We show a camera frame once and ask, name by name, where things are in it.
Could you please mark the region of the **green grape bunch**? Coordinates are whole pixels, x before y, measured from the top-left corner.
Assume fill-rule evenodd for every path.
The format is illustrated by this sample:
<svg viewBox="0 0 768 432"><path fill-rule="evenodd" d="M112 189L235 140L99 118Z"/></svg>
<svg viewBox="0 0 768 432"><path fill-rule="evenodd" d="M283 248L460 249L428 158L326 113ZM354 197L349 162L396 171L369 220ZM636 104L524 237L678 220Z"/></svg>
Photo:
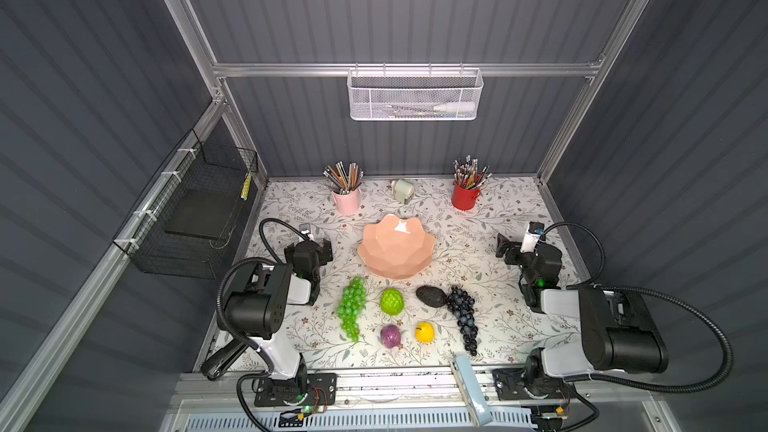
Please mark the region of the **green grape bunch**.
<svg viewBox="0 0 768 432"><path fill-rule="evenodd" d="M355 277L343 289L336 310L343 333L353 342L358 341L360 337L358 319L365 308L366 300L366 282L362 277Z"/></svg>

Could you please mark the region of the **purple passion fruit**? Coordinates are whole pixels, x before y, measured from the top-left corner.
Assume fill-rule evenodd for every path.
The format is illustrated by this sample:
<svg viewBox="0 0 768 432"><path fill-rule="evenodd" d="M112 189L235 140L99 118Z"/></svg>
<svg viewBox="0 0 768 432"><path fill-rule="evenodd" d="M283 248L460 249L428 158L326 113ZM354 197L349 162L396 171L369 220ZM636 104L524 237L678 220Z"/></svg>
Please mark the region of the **purple passion fruit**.
<svg viewBox="0 0 768 432"><path fill-rule="evenodd" d="M380 339L387 349L399 347L402 344L402 335L400 329L395 324L384 326L380 330Z"/></svg>

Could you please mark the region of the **green custard apple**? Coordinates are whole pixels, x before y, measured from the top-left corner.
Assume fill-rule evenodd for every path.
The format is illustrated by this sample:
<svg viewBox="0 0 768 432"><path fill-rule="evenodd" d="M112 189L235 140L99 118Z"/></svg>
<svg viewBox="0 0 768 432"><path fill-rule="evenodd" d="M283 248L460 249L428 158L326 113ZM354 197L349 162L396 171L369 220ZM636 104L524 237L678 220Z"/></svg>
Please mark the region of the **green custard apple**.
<svg viewBox="0 0 768 432"><path fill-rule="evenodd" d="M390 315L397 316L405 309L405 301L402 293L395 288L384 290L380 297L381 310Z"/></svg>

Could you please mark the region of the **yellow lemon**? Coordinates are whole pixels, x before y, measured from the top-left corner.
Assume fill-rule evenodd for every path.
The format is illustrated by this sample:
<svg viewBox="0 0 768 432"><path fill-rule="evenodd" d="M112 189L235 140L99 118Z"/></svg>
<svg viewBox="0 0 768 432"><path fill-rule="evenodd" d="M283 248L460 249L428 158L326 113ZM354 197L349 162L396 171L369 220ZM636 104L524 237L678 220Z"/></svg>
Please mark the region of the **yellow lemon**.
<svg viewBox="0 0 768 432"><path fill-rule="evenodd" d="M429 322L420 322L415 328L414 336L419 343L431 343L435 339L435 328Z"/></svg>

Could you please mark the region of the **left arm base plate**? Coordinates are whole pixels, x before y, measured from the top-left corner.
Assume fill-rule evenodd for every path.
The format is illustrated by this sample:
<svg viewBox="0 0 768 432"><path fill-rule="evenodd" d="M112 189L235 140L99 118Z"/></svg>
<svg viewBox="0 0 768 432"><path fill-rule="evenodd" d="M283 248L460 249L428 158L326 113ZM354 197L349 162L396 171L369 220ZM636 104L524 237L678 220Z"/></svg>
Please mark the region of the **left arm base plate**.
<svg viewBox="0 0 768 432"><path fill-rule="evenodd" d="M336 400L338 375L334 373L310 373L305 378L290 380L264 379L255 388L253 405L256 407L279 406L329 406Z"/></svg>

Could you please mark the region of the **dark avocado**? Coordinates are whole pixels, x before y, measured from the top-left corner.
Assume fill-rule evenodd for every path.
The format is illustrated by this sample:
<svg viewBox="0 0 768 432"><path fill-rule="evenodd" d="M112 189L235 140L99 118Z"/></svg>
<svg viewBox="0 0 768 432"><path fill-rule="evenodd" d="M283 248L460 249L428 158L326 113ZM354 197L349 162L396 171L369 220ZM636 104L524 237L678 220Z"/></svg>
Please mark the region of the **dark avocado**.
<svg viewBox="0 0 768 432"><path fill-rule="evenodd" d="M416 297L425 305L440 308L448 302L447 294L435 286L423 285L416 289Z"/></svg>

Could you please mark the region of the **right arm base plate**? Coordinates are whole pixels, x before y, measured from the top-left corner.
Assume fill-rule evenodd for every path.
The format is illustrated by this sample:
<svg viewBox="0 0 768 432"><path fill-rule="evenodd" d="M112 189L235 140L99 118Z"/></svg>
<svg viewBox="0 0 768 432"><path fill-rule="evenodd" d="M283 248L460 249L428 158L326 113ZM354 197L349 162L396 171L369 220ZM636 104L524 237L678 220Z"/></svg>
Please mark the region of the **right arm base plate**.
<svg viewBox="0 0 768 432"><path fill-rule="evenodd" d="M568 402L572 397L561 379L542 372L527 372L522 367L494 369L492 378L499 400L563 399Z"/></svg>

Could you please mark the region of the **dark purple grape bunch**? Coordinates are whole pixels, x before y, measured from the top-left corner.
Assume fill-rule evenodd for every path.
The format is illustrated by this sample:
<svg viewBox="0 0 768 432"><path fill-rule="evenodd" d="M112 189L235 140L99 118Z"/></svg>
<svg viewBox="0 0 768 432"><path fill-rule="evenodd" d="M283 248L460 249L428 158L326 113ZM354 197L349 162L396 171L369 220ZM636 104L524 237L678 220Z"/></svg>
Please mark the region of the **dark purple grape bunch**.
<svg viewBox="0 0 768 432"><path fill-rule="evenodd" d="M478 355L478 326L475 320L475 298L464 288L452 285L447 297L447 308L455 316L464 349Z"/></svg>

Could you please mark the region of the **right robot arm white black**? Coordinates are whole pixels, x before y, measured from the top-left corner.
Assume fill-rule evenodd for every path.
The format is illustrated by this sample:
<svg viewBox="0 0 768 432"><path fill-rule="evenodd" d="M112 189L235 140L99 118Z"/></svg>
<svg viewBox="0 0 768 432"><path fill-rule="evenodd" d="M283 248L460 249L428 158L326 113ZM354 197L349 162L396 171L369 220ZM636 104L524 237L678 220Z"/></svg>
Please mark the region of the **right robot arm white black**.
<svg viewBox="0 0 768 432"><path fill-rule="evenodd" d="M578 340L529 353L518 383L531 397L548 397L570 376L667 369L667 348L641 294L560 288L562 251L536 232L520 242L498 234L495 255L520 269L518 287L531 312L579 321Z"/></svg>

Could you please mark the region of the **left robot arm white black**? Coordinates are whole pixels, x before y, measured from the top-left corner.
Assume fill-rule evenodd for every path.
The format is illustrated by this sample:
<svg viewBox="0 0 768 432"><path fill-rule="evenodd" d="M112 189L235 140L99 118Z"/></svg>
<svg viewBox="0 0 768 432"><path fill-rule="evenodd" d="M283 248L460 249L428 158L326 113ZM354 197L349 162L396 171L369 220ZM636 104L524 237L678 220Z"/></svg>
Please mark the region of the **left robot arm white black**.
<svg viewBox="0 0 768 432"><path fill-rule="evenodd" d="M257 400L296 403L310 386L306 362L282 324L290 305L315 304L321 288L320 268L333 260L331 242L301 240L284 249L286 261L250 257L235 263L219 285L218 327L232 339L201 365L210 381L220 379L251 350L265 363L258 372Z"/></svg>

